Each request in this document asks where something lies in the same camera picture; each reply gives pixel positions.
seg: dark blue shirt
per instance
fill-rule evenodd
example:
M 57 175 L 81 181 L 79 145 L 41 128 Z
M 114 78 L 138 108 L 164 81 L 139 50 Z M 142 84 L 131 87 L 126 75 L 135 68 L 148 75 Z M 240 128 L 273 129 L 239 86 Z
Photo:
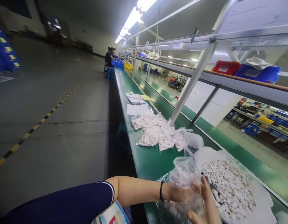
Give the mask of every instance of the dark blue shirt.
M 85 223 L 107 209 L 114 200 L 114 188 L 105 181 L 57 191 L 11 210 L 2 223 Z

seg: bracelet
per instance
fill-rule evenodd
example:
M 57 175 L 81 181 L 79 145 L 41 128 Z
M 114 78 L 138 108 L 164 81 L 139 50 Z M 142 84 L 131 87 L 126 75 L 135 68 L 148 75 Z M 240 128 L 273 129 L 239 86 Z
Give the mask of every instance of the bracelet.
M 165 200 L 162 198 L 162 184 L 163 184 L 163 181 L 162 181 L 162 183 L 160 184 L 159 197 L 160 197 L 160 200 L 161 200 L 162 202 L 164 202 Z

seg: green conveyor belt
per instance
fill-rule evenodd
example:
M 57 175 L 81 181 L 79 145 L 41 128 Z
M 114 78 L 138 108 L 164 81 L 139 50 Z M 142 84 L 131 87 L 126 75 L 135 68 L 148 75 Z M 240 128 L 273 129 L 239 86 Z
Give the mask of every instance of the green conveyor belt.
M 142 131 L 139 130 L 135 132 L 131 126 L 131 116 L 126 115 L 126 107 L 129 101 L 125 97 L 125 94 L 131 91 L 135 94 L 142 94 L 139 89 L 140 87 L 142 91 L 152 99 L 152 103 L 159 112 L 161 112 L 165 119 L 171 117 L 175 109 L 171 104 L 176 106 L 178 100 L 160 88 L 156 83 L 151 81 L 146 83 L 144 76 L 141 77 L 140 75 L 135 74 L 134 80 L 139 85 L 138 87 L 126 70 L 115 67 L 115 73 L 137 176 L 141 179 L 156 180 L 173 169 L 174 165 L 172 162 L 174 158 L 182 156 L 183 152 L 178 153 L 177 150 L 173 148 L 159 153 L 158 146 L 137 146 L 136 143 L 139 141 Z M 183 107 L 182 112 L 190 119 L 195 116 L 195 113 L 186 106 Z M 288 181 L 286 179 L 277 175 L 272 169 L 210 125 L 203 118 L 200 118 L 197 121 L 197 125 L 288 203 Z M 213 141 L 211 141 L 197 127 L 191 124 L 191 122 L 182 114 L 177 117 L 175 126 L 176 129 L 179 127 L 193 129 L 194 133 L 202 136 L 205 146 L 212 147 L 215 150 L 220 150 Z M 275 204 L 272 209 L 273 212 L 281 210 L 288 212 L 288 209 L 282 203 L 274 197 L 272 197 L 272 199 Z M 154 203 L 146 203 L 144 206 L 148 222 L 159 223 Z

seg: floor marking line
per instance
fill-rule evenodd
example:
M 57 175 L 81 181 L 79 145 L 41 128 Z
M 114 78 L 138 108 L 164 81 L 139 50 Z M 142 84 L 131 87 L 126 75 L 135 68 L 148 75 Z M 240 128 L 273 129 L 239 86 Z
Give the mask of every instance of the floor marking line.
M 76 88 L 75 90 L 77 90 L 82 84 L 83 84 L 84 81 L 82 81 Z M 0 166 L 6 161 L 6 159 L 11 156 L 23 143 L 24 141 L 38 128 L 38 126 L 40 124 L 42 124 L 43 122 L 46 121 L 46 119 L 48 119 L 52 113 L 54 113 L 54 111 L 68 98 L 72 95 L 74 91 L 72 91 L 69 95 L 67 95 L 67 97 L 62 100 L 57 106 L 55 106 L 44 118 L 41 119 L 40 122 L 38 122 L 37 125 L 35 125 L 32 129 L 30 129 L 30 131 L 28 131 L 27 134 L 24 135 L 24 139 L 23 140 L 20 140 L 18 141 L 10 150 L 8 150 L 4 156 L 0 159 Z

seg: worker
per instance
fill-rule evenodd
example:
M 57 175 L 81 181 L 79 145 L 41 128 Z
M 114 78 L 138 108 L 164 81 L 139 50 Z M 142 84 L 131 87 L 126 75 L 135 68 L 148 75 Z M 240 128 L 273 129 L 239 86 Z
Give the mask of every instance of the worker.
M 211 190 L 205 177 L 202 185 L 189 189 L 175 188 L 170 183 L 116 176 L 91 184 L 60 190 L 11 210 L 2 223 L 85 223 L 90 224 L 115 201 L 122 207 L 157 200 L 181 202 L 193 193 L 201 192 L 205 200 L 204 220 L 193 211 L 188 218 L 195 224 L 222 224 L 214 205 Z
M 113 68 L 112 60 L 115 61 L 116 48 L 108 47 L 108 52 L 106 53 L 105 63 L 109 68 Z

